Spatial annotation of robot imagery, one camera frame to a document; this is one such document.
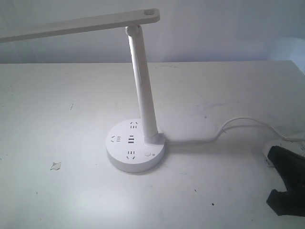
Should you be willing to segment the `white desk lamp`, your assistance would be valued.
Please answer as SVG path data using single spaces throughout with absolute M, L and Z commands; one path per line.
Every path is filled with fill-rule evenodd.
M 158 129 L 146 60 L 142 25 L 160 20 L 158 9 L 135 10 L 1 32 L 1 43 L 51 36 L 125 28 L 129 39 L 132 67 L 141 117 L 118 123 L 107 135 L 109 161 L 117 169 L 140 173 L 155 167 L 165 152 L 165 136 Z

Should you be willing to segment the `small torn paper scrap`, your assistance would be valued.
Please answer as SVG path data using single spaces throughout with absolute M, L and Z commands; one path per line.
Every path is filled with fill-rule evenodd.
M 50 170 L 58 171 L 60 168 L 61 168 L 61 162 L 58 162 L 58 163 L 53 162 Z

